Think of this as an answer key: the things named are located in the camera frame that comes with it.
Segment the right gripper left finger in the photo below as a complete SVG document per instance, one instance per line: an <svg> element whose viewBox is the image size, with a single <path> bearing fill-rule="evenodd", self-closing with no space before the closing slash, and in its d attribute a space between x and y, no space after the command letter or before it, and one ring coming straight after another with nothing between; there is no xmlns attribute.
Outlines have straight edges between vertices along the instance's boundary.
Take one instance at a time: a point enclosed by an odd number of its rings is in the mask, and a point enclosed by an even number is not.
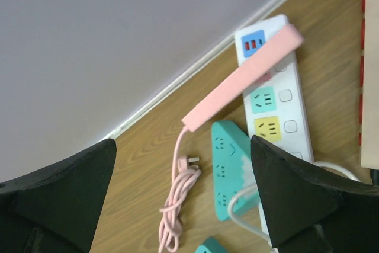
<svg viewBox="0 0 379 253"><path fill-rule="evenodd" d="M1 252L89 252L113 174L116 142L1 183Z"/></svg>

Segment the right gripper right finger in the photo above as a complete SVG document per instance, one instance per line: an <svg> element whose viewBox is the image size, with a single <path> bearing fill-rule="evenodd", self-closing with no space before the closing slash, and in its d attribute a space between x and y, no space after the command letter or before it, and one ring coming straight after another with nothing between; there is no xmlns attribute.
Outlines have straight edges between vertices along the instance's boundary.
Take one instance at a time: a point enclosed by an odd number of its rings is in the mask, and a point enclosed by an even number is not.
<svg viewBox="0 0 379 253"><path fill-rule="evenodd" d="M378 186L341 177L252 136L251 158L279 252L378 252Z"/></svg>

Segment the pink power strip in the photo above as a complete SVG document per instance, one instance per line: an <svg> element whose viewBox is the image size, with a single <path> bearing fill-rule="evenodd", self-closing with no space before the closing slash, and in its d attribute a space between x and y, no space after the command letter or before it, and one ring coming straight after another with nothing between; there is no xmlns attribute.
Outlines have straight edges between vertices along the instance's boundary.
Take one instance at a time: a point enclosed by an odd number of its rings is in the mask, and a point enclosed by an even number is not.
<svg viewBox="0 0 379 253"><path fill-rule="evenodd" d="M171 187L164 206L159 209L162 219L158 252L177 252L179 237L183 233L178 215L189 190L201 175L200 169L188 166L188 161L178 156L184 134L196 131L274 65L300 47L303 41L298 30L292 24L286 24L182 118L183 128L176 140L172 158Z"/></svg>

